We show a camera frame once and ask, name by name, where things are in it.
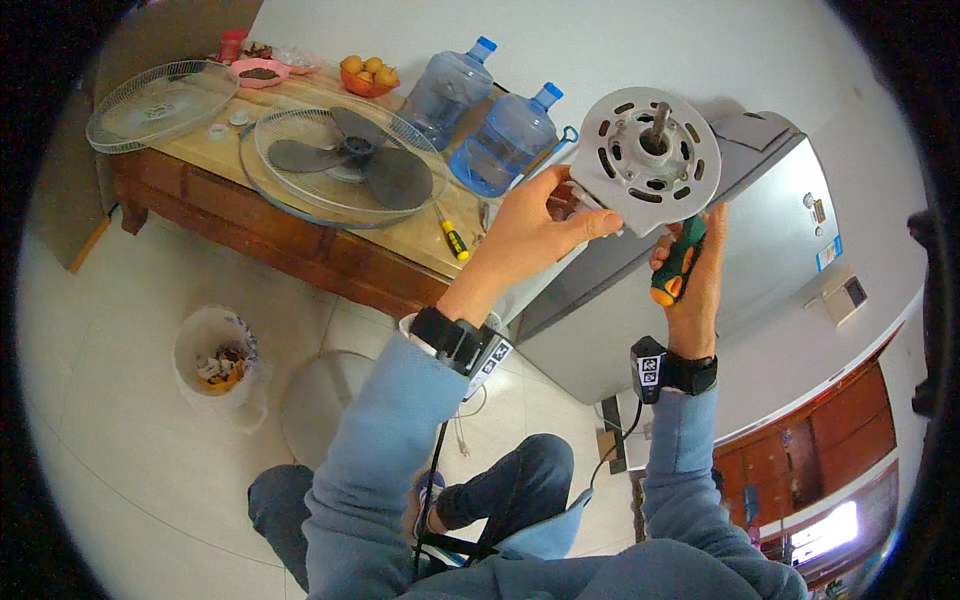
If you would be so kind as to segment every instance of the yellow screwdriver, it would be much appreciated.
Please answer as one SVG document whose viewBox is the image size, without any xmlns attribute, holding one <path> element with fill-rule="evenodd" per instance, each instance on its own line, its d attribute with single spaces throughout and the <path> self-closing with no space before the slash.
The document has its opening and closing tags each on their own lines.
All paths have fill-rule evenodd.
<svg viewBox="0 0 960 600">
<path fill-rule="evenodd" d="M 457 260 L 467 260 L 470 258 L 470 253 L 467 252 L 467 245 L 464 244 L 464 240 L 460 237 L 460 234 L 457 233 L 457 230 L 453 228 L 453 224 L 444 217 L 437 203 L 434 203 L 433 207 L 437 209 L 437 216 L 440 217 L 440 228 L 444 230 L 446 244 L 450 247 L 450 251 L 457 257 Z"/>
</svg>

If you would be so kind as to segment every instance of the black fan blade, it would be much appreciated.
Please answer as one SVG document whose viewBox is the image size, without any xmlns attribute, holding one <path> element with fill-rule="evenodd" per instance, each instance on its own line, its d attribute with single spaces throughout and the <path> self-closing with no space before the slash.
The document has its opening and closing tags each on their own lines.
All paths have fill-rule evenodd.
<svg viewBox="0 0 960 600">
<path fill-rule="evenodd" d="M 387 134 L 367 117 L 343 107 L 331 107 L 330 116 L 344 137 L 362 137 L 374 146 L 380 146 L 387 141 Z"/>
<path fill-rule="evenodd" d="M 267 150 L 267 158 L 277 169 L 294 173 L 317 173 L 350 160 L 349 154 L 338 148 L 324 150 L 292 139 L 280 139 Z"/>
<path fill-rule="evenodd" d="M 377 148 L 364 175 L 377 200 L 393 210 L 416 208 L 433 191 L 430 167 L 419 156 L 401 148 Z"/>
</svg>

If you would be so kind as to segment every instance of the hand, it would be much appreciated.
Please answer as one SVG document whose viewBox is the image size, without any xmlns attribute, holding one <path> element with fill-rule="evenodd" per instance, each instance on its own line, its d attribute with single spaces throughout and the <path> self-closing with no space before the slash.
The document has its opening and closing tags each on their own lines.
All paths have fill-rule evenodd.
<svg viewBox="0 0 960 600">
<path fill-rule="evenodd" d="M 483 243 L 437 302 L 440 312 L 451 321 L 465 319 L 479 327 L 508 287 L 536 275 L 583 242 L 623 227 L 623 219 L 612 210 L 555 221 L 547 199 L 569 177 L 569 165 L 554 165 L 507 195 Z M 556 201 L 551 207 L 555 214 L 563 213 Z"/>
<path fill-rule="evenodd" d="M 696 360 L 716 354 L 716 317 L 720 304 L 720 275 L 723 268 L 723 250 L 727 241 L 726 203 L 718 205 L 704 217 L 707 234 L 684 296 L 672 306 L 664 306 L 670 328 L 668 348 L 682 358 Z M 663 235 L 650 255 L 650 268 L 654 271 L 663 266 L 670 255 L 670 247 L 683 226 L 668 225 L 670 235 Z"/>
</svg>

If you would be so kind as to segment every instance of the light blue jacket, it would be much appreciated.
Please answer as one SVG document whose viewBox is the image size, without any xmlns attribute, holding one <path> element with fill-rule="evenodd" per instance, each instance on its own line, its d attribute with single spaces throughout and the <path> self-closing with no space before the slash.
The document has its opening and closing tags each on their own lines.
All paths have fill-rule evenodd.
<svg viewBox="0 0 960 600">
<path fill-rule="evenodd" d="M 391 339 L 305 497 L 309 598 L 806 598 L 797 571 L 766 560 L 719 506 L 710 478 L 715 387 L 664 391 L 654 405 L 648 541 L 611 557 L 493 556 L 412 581 L 400 529 L 406 493 L 466 388 L 465 377 L 402 335 Z"/>
</svg>

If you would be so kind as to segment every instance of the person's left hand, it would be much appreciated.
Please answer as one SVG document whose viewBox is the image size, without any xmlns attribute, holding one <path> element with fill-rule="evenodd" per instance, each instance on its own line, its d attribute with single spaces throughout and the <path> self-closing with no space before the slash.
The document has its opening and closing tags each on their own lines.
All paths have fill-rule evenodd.
<svg viewBox="0 0 960 600">
<path fill-rule="evenodd" d="M 569 174 L 569 165 L 551 166 L 507 195 L 483 243 L 437 302 L 440 312 L 451 321 L 465 319 L 479 327 L 508 287 L 536 275 L 583 242 L 623 227 L 623 219 L 612 210 L 554 220 L 547 199 Z M 558 204 L 563 201 L 552 201 L 555 214 L 564 212 Z"/>
</svg>

